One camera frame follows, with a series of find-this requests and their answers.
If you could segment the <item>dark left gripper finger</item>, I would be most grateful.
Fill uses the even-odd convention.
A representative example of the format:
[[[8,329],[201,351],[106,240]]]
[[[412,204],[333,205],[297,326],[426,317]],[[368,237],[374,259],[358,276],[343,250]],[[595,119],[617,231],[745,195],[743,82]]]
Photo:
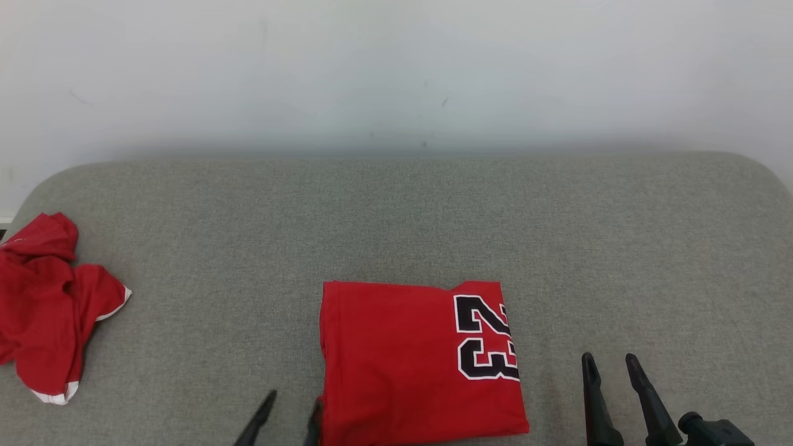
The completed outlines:
[[[261,428],[266,424],[272,408],[276,401],[278,392],[277,390],[270,390],[266,398],[261,402],[258,409],[256,409],[252,418],[236,439],[235,446],[252,446],[255,445]]]
[[[304,446],[318,446],[321,444],[321,430],[323,421],[323,398],[315,399],[307,421]]]

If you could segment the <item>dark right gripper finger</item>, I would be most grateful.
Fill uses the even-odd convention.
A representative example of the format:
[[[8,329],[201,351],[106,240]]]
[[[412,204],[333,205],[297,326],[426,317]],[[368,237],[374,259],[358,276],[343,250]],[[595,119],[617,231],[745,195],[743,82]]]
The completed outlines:
[[[647,430],[646,445],[680,445],[683,439],[670,417],[662,399],[652,386],[637,356],[626,354],[626,367],[631,386],[637,393],[642,406],[642,415]]]
[[[592,353],[584,353],[581,364],[587,445],[623,445],[623,437],[613,426],[607,410],[601,390],[602,378]]]

